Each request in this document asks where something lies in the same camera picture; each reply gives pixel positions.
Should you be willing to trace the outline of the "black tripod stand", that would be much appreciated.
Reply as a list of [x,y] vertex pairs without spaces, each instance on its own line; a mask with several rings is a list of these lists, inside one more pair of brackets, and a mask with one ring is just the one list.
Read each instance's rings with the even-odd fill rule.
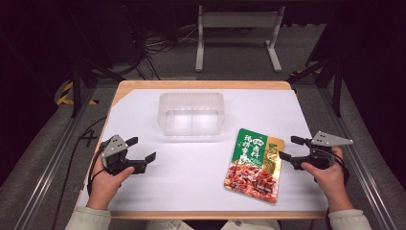
[[84,98],[82,97],[81,93],[81,84],[84,83],[86,88],[95,88],[98,83],[96,74],[93,72],[94,69],[117,82],[123,81],[124,78],[104,67],[101,67],[95,61],[85,58],[81,51],[77,48],[74,48],[69,52],[69,59],[72,62],[71,79],[73,81],[74,109],[72,112],[72,117],[76,118],[84,105]]
[[317,88],[326,88],[331,80],[333,83],[332,108],[337,117],[341,117],[341,89],[342,89],[342,65],[339,59],[328,58],[305,68],[300,73],[289,77],[286,81],[290,84],[307,77],[312,72],[320,70],[320,74],[314,81]]

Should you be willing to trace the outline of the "aluminium floor rail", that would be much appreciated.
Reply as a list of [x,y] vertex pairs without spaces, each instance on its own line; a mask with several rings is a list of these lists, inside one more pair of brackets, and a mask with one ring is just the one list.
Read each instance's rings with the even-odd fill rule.
[[93,88],[84,89],[82,98],[79,100],[82,106],[76,113],[74,118],[69,118],[68,124],[60,137],[57,146],[50,157],[50,160],[39,177],[39,180],[32,192],[29,201],[27,202],[23,212],[21,213],[17,223],[14,225],[12,230],[28,230],[29,225],[34,219],[34,216],[44,198],[48,189],[56,175],[56,172],[61,164],[62,158],[64,156],[64,151],[68,145],[68,141],[72,137],[75,128],[77,127],[79,120],[84,113],[85,107],[94,95],[95,90]]
[[[334,109],[332,108],[333,101],[327,89],[321,89],[319,91],[320,97],[323,99],[324,104],[328,108],[328,112],[332,117],[334,126],[338,129],[338,132],[346,138],[352,139],[350,131],[348,130],[343,118],[339,118]],[[353,146],[346,147],[349,155],[349,161],[353,166],[360,186],[363,189],[370,206],[373,210],[374,216],[379,222],[379,226],[382,230],[399,230],[394,222],[394,218],[391,216],[388,205],[385,203],[384,197],[381,195],[376,180],[371,174],[371,170],[365,163],[365,158],[360,155],[359,144],[356,142]]]

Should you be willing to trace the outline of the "person's right hand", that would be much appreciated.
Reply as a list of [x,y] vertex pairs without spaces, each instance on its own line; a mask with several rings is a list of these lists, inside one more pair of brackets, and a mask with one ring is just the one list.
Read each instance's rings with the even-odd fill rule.
[[303,162],[301,166],[316,178],[327,198],[328,209],[331,213],[353,209],[345,186],[344,172],[338,162],[325,170],[320,170],[307,162]]

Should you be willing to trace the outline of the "white metal stand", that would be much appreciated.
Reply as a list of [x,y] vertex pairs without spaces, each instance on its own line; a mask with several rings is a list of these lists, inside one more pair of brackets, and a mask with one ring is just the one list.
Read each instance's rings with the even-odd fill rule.
[[204,66],[204,29],[205,28],[270,28],[269,39],[264,41],[268,56],[276,73],[282,66],[275,50],[276,40],[282,25],[285,7],[274,11],[204,11],[198,9],[197,30],[198,43],[196,51],[195,71],[202,72]]

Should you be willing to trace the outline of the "clear plastic container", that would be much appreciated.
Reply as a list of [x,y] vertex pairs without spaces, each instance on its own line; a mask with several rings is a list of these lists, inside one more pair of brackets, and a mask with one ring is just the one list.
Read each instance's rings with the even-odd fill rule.
[[160,96],[157,121],[167,136],[218,135],[224,120],[221,93],[176,92]]

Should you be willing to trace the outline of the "person's left hand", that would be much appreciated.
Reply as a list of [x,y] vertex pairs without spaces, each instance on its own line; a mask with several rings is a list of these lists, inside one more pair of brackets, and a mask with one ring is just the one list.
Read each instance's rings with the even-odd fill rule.
[[110,201],[118,192],[122,183],[134,172],[133,167],[128,167],[117,175],[111,175],[104,170],[102,159],[99,157],[92,172],[92,191],[86,206],[95,210],[106,211]]

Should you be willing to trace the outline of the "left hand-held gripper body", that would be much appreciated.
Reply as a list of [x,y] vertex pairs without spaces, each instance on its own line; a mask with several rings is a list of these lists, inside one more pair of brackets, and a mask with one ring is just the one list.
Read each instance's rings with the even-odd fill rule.
[[102,164],[105,170],[112,175],[117,175],[123,170],[133,167],[133,174],[145,173],[146,160],[129,160],[126,158],[129,146],[118,134],[106,141],[107,146],[101,153]]

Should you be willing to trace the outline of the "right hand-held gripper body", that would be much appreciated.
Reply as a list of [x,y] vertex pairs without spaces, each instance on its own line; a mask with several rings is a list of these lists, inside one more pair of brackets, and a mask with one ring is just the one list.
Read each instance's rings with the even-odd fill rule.
[[307,162],[312,166],[324,170],[335,163],[336,156],[332,152],[333,146],[352,145],[351,139],[318,131],[312,139],[305,139],[304,145],[309,148],[308,156],[292,157],[291,165],[295,170],[302,170],[301,164]]

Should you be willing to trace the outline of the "white paper sheet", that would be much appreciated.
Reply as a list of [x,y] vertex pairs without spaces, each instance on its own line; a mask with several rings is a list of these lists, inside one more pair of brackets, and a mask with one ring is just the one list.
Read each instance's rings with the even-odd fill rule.
[[237,134],[246,128],[281,138],[285,152],[306,155],[305,146],[290,142],[307,138],[304,114],[291,90],[222,90],[225,120],[215,136],[170,137],[158,125],[159,90],[133,90],[110,110],[103,138],[114,134],[138,137],[128,158],[155,160],[143,174],[130,176],[110,202],[112,211],[319,211],[327,201],[312,176],[282,163],[276,203],[235,193],[223,185]]

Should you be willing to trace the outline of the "green and red seasoning packet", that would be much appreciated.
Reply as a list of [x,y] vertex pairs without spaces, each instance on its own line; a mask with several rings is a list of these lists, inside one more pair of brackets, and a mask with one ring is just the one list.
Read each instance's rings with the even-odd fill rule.
[[224,179],[228,190],[276,203],[284,140],[241,128]]

